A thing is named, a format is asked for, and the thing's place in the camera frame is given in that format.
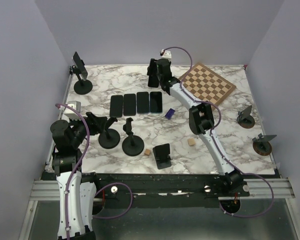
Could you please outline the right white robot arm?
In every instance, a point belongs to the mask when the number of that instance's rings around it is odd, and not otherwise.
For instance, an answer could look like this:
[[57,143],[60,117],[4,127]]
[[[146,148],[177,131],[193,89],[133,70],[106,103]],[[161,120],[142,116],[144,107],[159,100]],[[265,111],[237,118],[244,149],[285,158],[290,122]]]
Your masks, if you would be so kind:
[[189,128],[207,147],[215,162],[220,175],[220,191],[231,196],[243,184],[241,171],[228,159],[215,128],[212,106],[209,101],[202,101],[182,86],[182,82],[171,72],[171,62],[166,58],[152,58],[147,68],[147,75],[151,80],[158,82],[161,89],[178,100],[188,110]]

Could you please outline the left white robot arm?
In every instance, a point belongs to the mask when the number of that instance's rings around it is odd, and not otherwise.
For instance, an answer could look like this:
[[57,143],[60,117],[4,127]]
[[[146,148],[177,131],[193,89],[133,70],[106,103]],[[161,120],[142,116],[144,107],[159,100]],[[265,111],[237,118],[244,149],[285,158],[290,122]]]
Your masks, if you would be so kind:
[[101,191],[94,173],[82,173],[79,146],[88,135],[102,133],[107,117],[87,112],[81,120],[57,120],[50,126],[55,152],[52,168],[60,195],[59,240],[94,240],[92,228],[94,197]]

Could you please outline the black phone blue edge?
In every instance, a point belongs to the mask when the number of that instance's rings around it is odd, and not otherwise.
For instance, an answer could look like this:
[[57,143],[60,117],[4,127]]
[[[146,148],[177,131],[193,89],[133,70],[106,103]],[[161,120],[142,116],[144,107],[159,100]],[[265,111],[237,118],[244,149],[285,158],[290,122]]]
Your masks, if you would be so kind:
[[150,92],[150,112],[157,114],[163,112],[162,93],[160,91]]

